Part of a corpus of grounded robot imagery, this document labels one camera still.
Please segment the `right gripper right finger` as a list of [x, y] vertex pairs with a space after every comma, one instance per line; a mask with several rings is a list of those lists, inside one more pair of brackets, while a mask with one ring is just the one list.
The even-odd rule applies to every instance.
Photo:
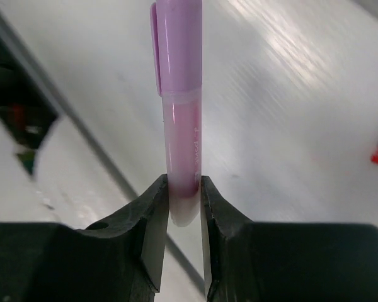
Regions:
[[378, 228], [250, 220], [201, 181], [207, 301], [378, 301]]

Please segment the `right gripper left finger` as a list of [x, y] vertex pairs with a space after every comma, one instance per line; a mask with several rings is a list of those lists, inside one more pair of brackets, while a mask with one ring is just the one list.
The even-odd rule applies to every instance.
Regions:
[[168, 215], [163, 175], [84, 230], [0, 222], [0, 301], [152, 301], [161, 287]]

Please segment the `purple cap highlighter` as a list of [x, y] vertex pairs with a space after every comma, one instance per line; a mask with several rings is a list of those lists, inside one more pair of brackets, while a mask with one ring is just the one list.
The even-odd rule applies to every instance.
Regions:
[[196, 217], [202, 175], [202, 2], [150, 8], [156, 85], [162, 99], [169, 210], [176, 226]]

